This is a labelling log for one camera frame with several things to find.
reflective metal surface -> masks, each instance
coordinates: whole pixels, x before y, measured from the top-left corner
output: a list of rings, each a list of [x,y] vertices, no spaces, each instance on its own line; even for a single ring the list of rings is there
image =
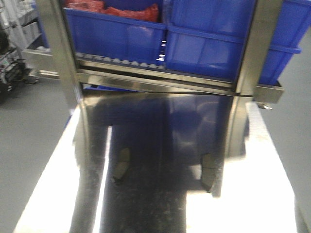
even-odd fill
[[[62,81],[65,98],[72,113],[81,99],[73,45],[59,0],[36,0],[45,33],[53,54],[54,66]]]
[[[93,70],[78,70],[78,81],[81,83],[104,85],[141,92],[162,92],[162,93],[212,93],[232,96],[234,93],[229,88],[208,87],[197,83],[184,83],[177,80],[153,80],[137,78],[120,74],[98,72]]]
[[[232,115],[242,103],[246,115]],[[228,149],[228,118],[249,122],[244,153]],[[299,231],[254,102],[97,91],[85,93],[14,231],[51,232]]]
[[[254,92],[254,100],[263,103],[278,103],[284,93],[284,88],[277,83],[275,86],[260,84]]]
[[[25,49],[22,53],[28,68],[56,72],[52,54],[31,49]]]
[[[254,94],[274,35],[283,0],[257,0],[235,91]]]
[[[232,83],[225,82],[225,81],[218,81],[218,80],[212,80],[208,79],[208,77],[200,77],[200,75],[195,74],[187,74],[187,73],[181,73],[181,72],[174,72],[169,70],[152,70],[147,68],[135,68],[127,65],[113,65],[108,63],[99,63],[94,61],[84,61],[79,60],[79,65],[82,67],[88,67],[89,69],[94,68],[101,68],[111,71],[117,71],[120,74],[122,72],[127,73],[130,76],[135,75],[143,75],[145,77],[158,77],[163,79],[173,79],[173,80],[180,80],[180,81],[186,81],[186,82],[192,82],[192,83],[200,83],[200,84],[206,84],[206,85],[213,85],[213,86],[219,86],[219,87],[232,87]]]

red plastic bag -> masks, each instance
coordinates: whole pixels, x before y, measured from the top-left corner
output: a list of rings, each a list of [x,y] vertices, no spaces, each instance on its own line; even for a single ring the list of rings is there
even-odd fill
[[[83,3],[69,3],[67,5],[68,8],[72,8],[72,9],[76,9],[76,10],[87,10],[88,9],[88,6],[85,2]]]
[[[70,0],[67,3],[68,8],[91,11],[91,12],[101,12],[104,8],[104,2],[101,0]]]
[[[143,11],[122,11],[114,7],[108,7],[106,10],[101,10],[101,12],[108,15],[134,18],[151,22],[157,22],[159,16],[159,8],[156,3],[150,7],[147,7]]]

grey floor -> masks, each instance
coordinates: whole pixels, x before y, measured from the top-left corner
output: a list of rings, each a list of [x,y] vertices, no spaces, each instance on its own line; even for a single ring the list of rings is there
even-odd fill
[[[0,103],[0,233],[13,232],[68,117],[59,80],[21,86]]]
[[[281,101],[261,113],[311,226],[311,30],[301,47],[280,77]],[[12,233],[68,116],[58,80],[22,86],[0,103],[0,233]]]
[[[280,102],[261,113],[311,231],[311,29],[300,47],[279,78]]]

metal post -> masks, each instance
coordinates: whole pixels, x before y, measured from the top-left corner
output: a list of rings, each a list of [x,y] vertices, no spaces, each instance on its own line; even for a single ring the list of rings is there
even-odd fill
[[[37,0],[70,113],[82,97],[69,29],[59,0]]]
[[[235,92],[252,96],[274,35],[283,0],[257,0]]]

blue storage bin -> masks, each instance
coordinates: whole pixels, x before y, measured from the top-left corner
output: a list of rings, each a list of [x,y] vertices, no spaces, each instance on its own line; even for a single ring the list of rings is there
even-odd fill
[[[254,0],[174,0],[174,26],[245,38]],[[296,47],[311,25],[311,0],[284,0],[272,44]]]
[[[166,67],[188,73],[235,80],[242,58],[243,39],[168,26]],[[260,83],[274,85],[297,48],[271,46]]]
[[[255,0],[174,0],[172,24],[245,37],[254,6]]]
[[[275,85],[278,77],[282,73],[294,54],[300,54],[301,48],[291,48],[272,45],[263,66],[260,84]]]
[[[243,40],[168,26],[166,68],[233,80],[242,55]]]
[[[285,0],[272,44],[297,47],[311,25],[311,0]]]
[[[156,63],[165,25],[65,9],[75,49],[122,60]]]
[[[131,91],[131,90],[126,90],[126,89],[121,89],[121,88],[116,88],[116,87],[109,87],[109,86],[97,86],[97,87],[87,87],[85,88],[86,90],[94,90],[94,91],[130,91],[130,92],[136,92],[136,91]]]

